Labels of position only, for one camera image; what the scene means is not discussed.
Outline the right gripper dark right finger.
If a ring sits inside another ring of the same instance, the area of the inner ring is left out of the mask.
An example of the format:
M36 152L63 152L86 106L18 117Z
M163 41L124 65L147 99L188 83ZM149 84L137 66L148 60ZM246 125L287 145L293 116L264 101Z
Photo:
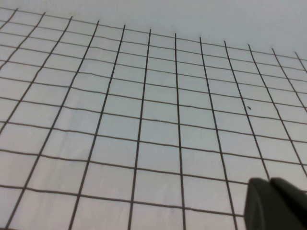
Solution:
M281 195L286 206L307 229L307 195L283 178L271 178L270 183Z

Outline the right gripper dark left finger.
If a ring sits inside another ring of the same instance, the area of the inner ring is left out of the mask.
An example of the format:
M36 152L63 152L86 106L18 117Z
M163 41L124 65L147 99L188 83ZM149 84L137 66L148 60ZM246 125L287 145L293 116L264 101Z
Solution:
M273 227L270 218L274 199L275 190L268 181L260 178L249 180L244 209L247 230L269 230Z

